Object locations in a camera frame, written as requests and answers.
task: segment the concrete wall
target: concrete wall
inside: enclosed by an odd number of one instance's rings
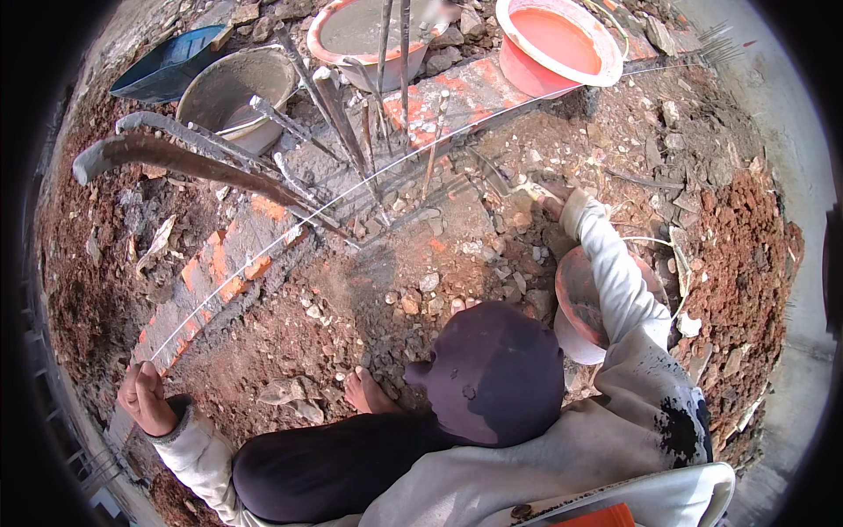
[[[735,44],[757,40],[717,71],[726,88],[758,125],[784,190],[787,218],[805,238],[787,309],[781,364],[767,396],[765,458],[740,481],[729,507],[733,525],[763,525],[775,517],[781,495],[799,467],[824,409],[835,346],[825,332],[821,258],[825,213],[835,202],[829,145],[817,111],[784,47],[744,0],[684,1],[677,6],[698,30],[723,20]]]

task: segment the white string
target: white string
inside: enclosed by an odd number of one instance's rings
[[[670,68],[670,67],[688,67],[688,66],[704,66],[704,64],[679,64],[679,65],[677,65],[677,66],[656,67],[656,68],[653,68],[653,69],[642,70],[642,71],[640,71],[640,72],[633,72],[633,73],[645,73],[645,72],[657,71],[657,70],[661,70],[661,69],[668,69],[668,68]],[[327,202],[325,205],[323,205],[323,206],[322,206],[322,208],[320,208],[320,209],[316,210],[315,212],[313,212],[312,214],[310,214],[310,216],[307,216],[306,218],[302,219],[300,222],[296,223],[296,225],[294,225],[293,227],[291,227],[290,229],[288,229],[288,230],[287,230],[287,232],[285,232],[284,234],[282,234],[281,236],[279,236],[279,237],[278,237],[275,241],[273,241],[272,243],[270,243],[269,245],[267,245],[267,246],[266,246],[266,248],[264,248],[261,252],[259,252],[258,254],[256,254],[256,255],[252,256],[251,258],[247,259],[246,264],[245,264],[244,266],[240,267],[240,268],[239,268],[236,272],[234,272],[234,274],[232,274],[230,277],[228,277],[228,278],[226,279],[226,281],[225,281],[225,282],[223,282],[222,284],[220,284],[220,286],[214,290],[214,292],[213,292],[213,293],[211,293],[210,295],[208,295],[208,296],[207,296],[207,298],[205,298],[204,300],[202,300],[201,304],[199,304],[198,306],[196,306],[196,309],[194,309],[194,310],[193,310],[193,311],[192,311],[189,315],[187,315],[187,317],[186,317],[186,318],[185,318],[185,319],[181,322],[181,324],[179,324],[179,327],[175,328],[175,330],[173,331],[173,333],[172,333],[170,336],[168,336],[168,337],[167,337],[167,340],[165,340],[165,341],[164,341],[164,343],[163,343],[163,344],[161,344],[161,346],[160,346],[160,347],[158,347],[158,350],[154,353],[154,355],[152,355],[152,357],[151,357],[149,360],[150,360],[150,361],[151,361],[151,360],[154,360],[154,359],[158,356],[158,354],[159,354],[159,353],[161,353],[161,351],[164,349],[164,347],[165,347],[165,346],[167,346],[167,344],[169,344],[169,343],[170,343],[170,341],[172,341],[172,340],[173,340],[173,337],[174,337],[174,336],[176,336],[176,334],[177,334],[179,331],[181,331],[181,328],[185,327],[185,324],[187,324],[188,320],[190,320],[190,319],[192,319],[194,316],[196,316],[196,314],[198,314],[198,313],[199,313],[199,311],[200,311],[203,307],[205,307],[205,306],[207,305],[207,303],[208,303],[208,302],[210,302],[210,301],[211,301],[211,298],[214,298],[214,296],[216,296],[216,295],[217,295],[220,291],[222,291],[222,290],[223,290],[223,288],[225,288],[225,286],[227,286],[229,283],[231,283],[231,281],[232,281],[232,280],[234,280],[236,277],[238,277],[238,276],[239,276],[239,274],[240,274],[241,272],[245,271],[247,267],[251,266],[251,265],[255,262],[255,260],[257,260],[258,258],[260,258],[261,256],[263,256],[264,254],[266,254],[266,252],[267,252],[268,250],[270,250],[270,249],[272,249],[273,247],[275,247],[276,245],[278,245],[278,243],[279,243],[281,240],[285,239],[285,238],[286,238],[286,237],[287,237],[290,233],[292,233],[292,232],[297,232],[297,231],[298,231],[300,228],[302,228],[302,226],[304,226],[307,222],[309,222],[309,221],[310,221],[310,220],[312,220],[313,218],[316,218],[316,217],[317,217],[319,214],[321,214],[321,213],[322,213],[322,212],[323,212],[326,208],[328,208],[328,207],[330,207],[331,205],[333,205],[334,203],[338,202],[340,199],[342,199],[343,197],[347,196],[349,193],[351,193],[351,192],[355,191],[356,189],[360,188],[360,186],[365,185],[365,184],[366,184],[366,183],[368,183],[370,180],[372,180],[372,179],[374,179],[375,177],[377,177],[377,176],[379,176],[379,175],[383,174],[383,173],[384,173],[384,172],[386,172],[387,170],[392,169],[392,168],[393,168],[393,167],[395,167],[396,165],[398,165],[398,164],[401,164],[401,163],[405,162],[407,159],[409,159],[409,158],[413,157],[413,156],[414,156],[414,155],[416,155],[417,153],[424,152],[425,150],[429,149],[430,147],[432,147],[432,146],[433,146],[433,145],[435,145],[435,144],[441,143],[442,141],[446,141],[447,139],[450,139],[451,137],[453,137],[453,136],[455,136],[455,135],[457,135],[457,134],[459,134],[459,133],[465,132],[466,130],[469,130],[470,128],[472,128],[472,127],[474,127],[474,126],[477,126],[477,125],[481,124],[482,122],[488,121],[488,120],[490,120],[490,119],[492,119],[492,118],[494,118],[494,117],[497,117],[497,116],[503,115],[503,114],[505,114],[505,113],[507,113],[507,112],[509,112],[509,111],[515,110],[515,109],[520,108],[520,107],[522,107],[522,106],[528,105],[528,104],[530,104],[530,103],[532,103],[532,102],[535,102],[536,100],[543,99],[543,98],[545,98],[545,97],[551,97],[552,95],[563,94],[563,93],[565,93],[565,92],[567,92],[567,91],[569,91],[569,90],[570,90],[570,88],[558,89],[557,91],[550,92],[549,94],[546,94],[546,95],[541,95],[540,97],[534,97],[533,99],[527,99],[527,100],[525,100],[525,101],[524,101],[524,102],[522,102],[522,103],[518,103],[518,104],[516,104],[516,105],[514,105],[514,106],[510,106],[509,108],[504,108],[503,110],[499,110],[499,111],[497,111],[497,112],[495,112],[495,113],[493,113],[493,114],[491,114],[491,115],[489,115],[489,116],[483,117],[482,119],[479,119],[479,120],[477,120],[477,121],[471,122],[471,123],[469,123],[469,124],[467,124],[467,125],[465,125],[465,126],[462,126],[461,128],[458,128],[458,129],[454,130],[453,132],[450,132],[450,133],[449,133],[448,135],[446,135],[446,136],[442,136],[442,137],[440,137],[439,139],[437,139],[437,140],[435,140],[435,141],[432,141],[432,142],[431,142],[431,143],[429,143],[429,144],[426,144],[425,146],[423,146],[423,147],[421,147],[421,148],[417,149],[417,150],[416,150],[416,151],[414,151],[414,152],[410,152],[410,153],[408,153],[408,154],[407,154],[407,155],[405,155],[403,158],[399,158],[399,159],[397,159],[397,160],[393,161],[392,163],[390,163],[390,164],[386,165],[385,167],[383,167],[382,169],[378,170],[377,172],[375,172],[374,174],[370,175],[369,177],[366,177],[366,178],[364,178],[364,179],[360,180],[360,182],[359,182],[359,183],[356,183],[354,186],[352,186],[352,187],[351,187],[350,189],[348,189],[347,191],[343,192],[343,193],[342,193],[342,194],[340,194],[339,196],[337,196],[337,197],[335,197],[334,199],[332,199],[331,201]]]

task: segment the bucket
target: bucket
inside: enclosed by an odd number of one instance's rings
[[[630,253],[630,256],[641,269],[647,291],[655,294],[656,300],[666,304],[667,294],[656,273],[638,255]],[[556,298],[559,300],[559,308],[556,310],[553,331],[559,347],[576,363],[602,363],[609,347],[609,335],[603,327],[591,263],[585,257],[581,245],[568,251],[559,261],[556,268]]]
[[[571,0],[498,0],[495,13],[504,33],[501,70],[527,95],[555,99],[584,84],[620,79],[624,64],[615,39]]]
[[[329,51],[323,46],[322,39],[325,32],[337,31],[338,29],[351,30],[346,26],[336,27],[336,19],[331,20],[334,16],[347,15],[350,19],[355,20],[373,20],[371,25],[365,29],[368,33],[376,36],[376,41],[380,42],[380,20],[381,20],[381,0],[335,0],[325,6],[319,14],[316,15],[313,23],[308,30],[308,49],[310,52],[328,64],[332,64],[340,68],[340,71],[345,74],[349,81],[362,91],[368,92],[366,79],[354,67],[345,64],[344,59],[347,56],[357,59],[363,65],[372,83],[376,84],[378,79],[378,45],[375,44],[371,53],[340,53],[337,51]],[[414,0],[411,3],[411,29],[418,26],[418,20],[414,15],[420,13],[421,9],[425,7],[422,0]],[[399,16],[400,3],[398,0],[392,2],[393,18],[389,24],[389,32],[395,28],[400,27],[400,22],[395,20]],[[409,79],[413,79],[422,67],[424,55],[427,52],[427,46],[433,37],[441,35],[448,28],[448,24],[436,24],[431,28],[430,34],[425,35],[425,38],[412,39],[410,41],[410,52],[408,53],[408,70],[407,75]],[[401,87],[401,64],[399,57],[401,56],[400,46],[393,46],[386,51],[386,59],[384,62],[384,93],[398,89]]]
[[[205,68],[181,97],[175,119],[193,121],[251,153],[264,153],[280,136],[281,125],[252,110],[258,94],[284,111],[298,76],[282,51],[271,47],[238,51]]]

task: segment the blue dustpan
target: blue dustpan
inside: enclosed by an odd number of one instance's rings
[[[181,99],[193,78],[223,55],[210,44],[224,27],[209,25],[165,40],[123,73],[109,93],[146,103]]]

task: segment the right hand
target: right hand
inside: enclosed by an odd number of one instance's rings
[[[561,203],[559,203],[555,199],[539,196],[539,205],[549,212],[553,219],[558,222],[562,216],[562,209],[565,207],[565,202],[571,196],[571,193],[574,192],[574,187],[564,186],[559,181],[545,181],[541,185],[561,200]]]
[[[164,384],[154,364],[143,361],[126,371],[117,400],[144,432],[161,437],[175,430],[179,418],[164,400]]]

